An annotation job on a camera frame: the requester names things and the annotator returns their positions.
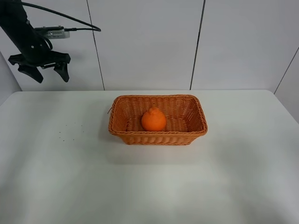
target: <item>orange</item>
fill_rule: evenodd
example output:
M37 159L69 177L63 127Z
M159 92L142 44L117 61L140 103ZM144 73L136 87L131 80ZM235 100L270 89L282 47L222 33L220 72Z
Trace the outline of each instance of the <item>orange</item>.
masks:
M145 131L160 132L166 126L166 117L159 108L154 106L144 113L141 125Z

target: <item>wicker basket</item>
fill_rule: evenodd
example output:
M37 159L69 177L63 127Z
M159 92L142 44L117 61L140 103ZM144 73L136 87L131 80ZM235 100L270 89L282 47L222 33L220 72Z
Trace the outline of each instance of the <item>wicker basket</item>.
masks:
M146 132L141 126L143 114L157 106L166 116L161 132ZM109 132L129 145L189 145L205 135L207 124L199 100L192 95L120 96L115 99Z

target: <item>basket rim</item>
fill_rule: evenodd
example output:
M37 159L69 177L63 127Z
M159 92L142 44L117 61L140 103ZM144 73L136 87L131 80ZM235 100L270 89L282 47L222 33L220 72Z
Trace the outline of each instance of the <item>basket rim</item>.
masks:
M114 120L114 111L115 108L117 106L117 104L119 103L120 100L122 100L123 98L192 98L195 99L196 102L196 107L198 109L198 111L200 111L200 121L203 124L203 129L199 132L126 132L126 131L115 131L112 129L111 125L112 122ZM195 136L203 136L207 133L207 123L206 123L206 117L205 114L202 110L201 104L199 102L199 99L191 94L175 94L175 95L121 95L118 96L112 105L112 109L111 109L111 114L110 114L110 120L109 120L109 125L108 125L108 130L111 134L113 135L127 135L127 134L138 134L138 135L147 135L147 136L151 136L151 135L161 135L161 134L172 134L173 136L179 136L182 134L188 134Z

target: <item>wall seam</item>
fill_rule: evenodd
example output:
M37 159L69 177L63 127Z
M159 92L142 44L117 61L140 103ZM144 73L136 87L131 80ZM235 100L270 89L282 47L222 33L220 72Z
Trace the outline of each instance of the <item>wall seam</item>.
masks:
M200 23L199 23L199 31L198 31L197 44L196 44L196 50L195 50L195 56L194 56L194 63L193 63L193 69L192 69L192 76L191 76L191 82L190 82L190 90L192 89L194 69L195 69L195 64L196 64L196 58L197 58L197 52L198 52L198 45L199 45L199 38L200 38L202 21L203 21L203 18L204 18L205 6L206 6L206 0L204 0L204 2L202 4L201 18L200 18Z
M92 16L91 16L91 14L90 14L90 9L89 9L88 0L86 0L86 3L87 3L87 8L88 8L88 13L89 13L90 23L93 24ZM94 31L93 31L93 41L94 41L95 50L96 50L96 52L97 52L98 63L99 63L99 68L100 68L100 74L101 74L102 84L103 84L103 89L105 90L104 79L103 79L103 75L102 75L102 69L101 69L101 64L100 64L100 59L99 59L99 53L98 53L97 43L96 43L96 41L95 41Z
M295 52L295 54L294 54L294 56L293 56L293 58L292 58L292 60L291 60L291 62L290 62L290 64L289 64L289 66L288 66L288 67L287 67L287 69L285 70L285 73L284 73L284 75L282 76L282 78L281 78L281 80L280 80L280 82L279 82L279 84L278 84L278 86L277 86L276 90L274 91L274 95L275 95L276 91L278 90L278 88L279 88L279 86L280 86L280 84L281 84L282 80L284 79L284 77L285 77L285 75L286 75L287 71L289 70L289 67L290 67L291 63L293 62L293 60L294 60L294 58L295 58L295 56L296 56L296 54L297 54L298 50L299 50L299 47L297 48L297 50L296 50L296 52Z

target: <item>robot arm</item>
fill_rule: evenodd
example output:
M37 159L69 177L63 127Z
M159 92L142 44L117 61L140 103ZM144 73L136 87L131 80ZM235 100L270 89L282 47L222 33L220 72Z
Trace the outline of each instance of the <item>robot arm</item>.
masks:
M19 64L19 72L30 76L39 83L43 81L43 77L37 69L38 67L42 69L54 67L54 71L56 71L65 82L68 82L67 64L70 63L71 60L69 54L52 51L52 45L49 39L43 35L48 32L49 28L34 29L27 19L27 14L22 4L30 5L29 3L21 2L21 0L14 0L13 2L0 0L0 26L21 52L21 54L10 56L8 61L12 65ZM56 12L56 14L79 21L58 12ZM98 27L82 21L79 22L96 28L90 30L100 31ZM64 28L54 27L51 29L62 30Z

